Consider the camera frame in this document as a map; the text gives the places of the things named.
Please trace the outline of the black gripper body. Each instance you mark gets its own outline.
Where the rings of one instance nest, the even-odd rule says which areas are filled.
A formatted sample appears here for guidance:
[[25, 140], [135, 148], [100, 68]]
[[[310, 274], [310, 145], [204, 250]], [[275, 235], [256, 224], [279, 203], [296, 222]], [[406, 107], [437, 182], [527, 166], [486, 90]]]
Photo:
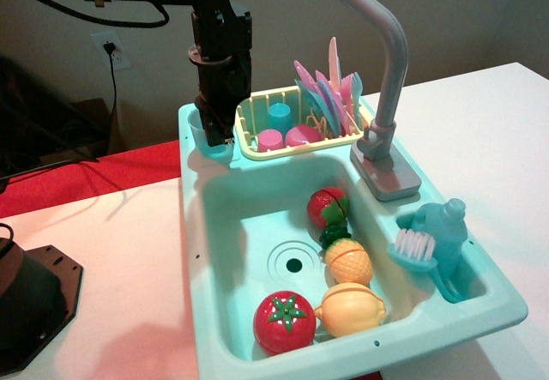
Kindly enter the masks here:
[[193, 45], [188, 56], [197, 67], [198, 96], [208, 102], [217, 122], [233, 126], [237, 106], [250, 97], [250, 57], [235, 53], [213, 61], [202, 55], [199, 45]]

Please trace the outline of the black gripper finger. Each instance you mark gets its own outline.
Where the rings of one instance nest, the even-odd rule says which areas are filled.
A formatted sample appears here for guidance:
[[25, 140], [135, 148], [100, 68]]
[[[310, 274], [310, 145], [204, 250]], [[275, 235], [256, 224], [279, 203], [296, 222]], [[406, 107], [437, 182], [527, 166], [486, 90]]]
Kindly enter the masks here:
[[214, 119], [207, 122], [207, 142], [210, 147], [227, 146], [234, 143], [233, 126], [221, 124]]
[[213, 112], [209, 108], [208, 102], [202, 97], [197, 96], [195, 98], [195, 106], [199, 111], [202, 128], [204, 130], [212, 130], [215, 128], [215, 117]]

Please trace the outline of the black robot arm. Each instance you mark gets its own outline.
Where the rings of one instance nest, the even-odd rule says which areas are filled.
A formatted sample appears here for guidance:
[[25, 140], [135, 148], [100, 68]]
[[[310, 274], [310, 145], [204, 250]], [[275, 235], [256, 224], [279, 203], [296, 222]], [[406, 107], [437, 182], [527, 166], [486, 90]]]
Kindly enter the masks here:
[[[96, 4], [113, 0], [88, 0]], [[192, 8], [194, 44], [188, 51], [196, 66], [199, 94], [195, 99], [210, 147], [233, 143], [236, 108], [250, 96], [252, 19], [248, 9], [230, 0], [119, 0]]]

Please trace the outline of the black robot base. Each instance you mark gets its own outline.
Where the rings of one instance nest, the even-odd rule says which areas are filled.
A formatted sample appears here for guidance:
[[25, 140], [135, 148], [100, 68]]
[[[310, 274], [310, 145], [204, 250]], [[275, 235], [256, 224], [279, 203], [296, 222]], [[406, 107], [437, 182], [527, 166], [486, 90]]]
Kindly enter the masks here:
[[1, 225], [1, 375], [25, 369], [75, 317], [83, 267], [52, 245], [24, 250]]

